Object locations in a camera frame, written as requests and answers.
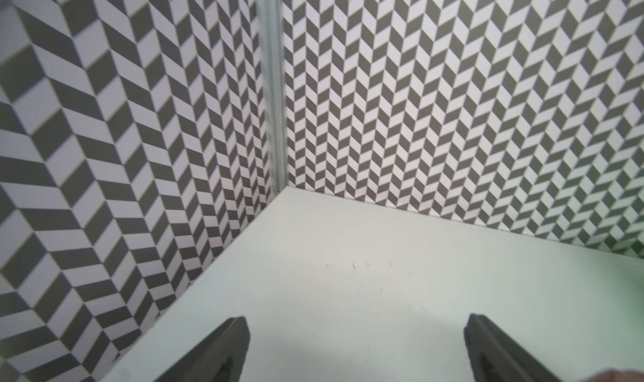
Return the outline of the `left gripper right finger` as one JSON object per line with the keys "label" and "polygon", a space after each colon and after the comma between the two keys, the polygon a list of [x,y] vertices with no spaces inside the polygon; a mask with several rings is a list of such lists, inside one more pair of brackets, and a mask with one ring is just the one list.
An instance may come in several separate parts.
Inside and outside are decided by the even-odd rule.
{"label": "left gripper right finger", "polygon": [[469,316],[464,340],[476,382],[561,381],[485,315]]}

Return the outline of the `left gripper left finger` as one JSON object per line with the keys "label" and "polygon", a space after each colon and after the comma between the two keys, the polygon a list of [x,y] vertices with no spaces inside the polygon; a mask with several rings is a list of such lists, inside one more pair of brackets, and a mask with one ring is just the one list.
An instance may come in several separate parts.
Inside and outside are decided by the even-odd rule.
{"label": "left gripper left finger", "polygon": [[246,318],[228,318],[156,381],[237,382],[243,372],[250,341]]}

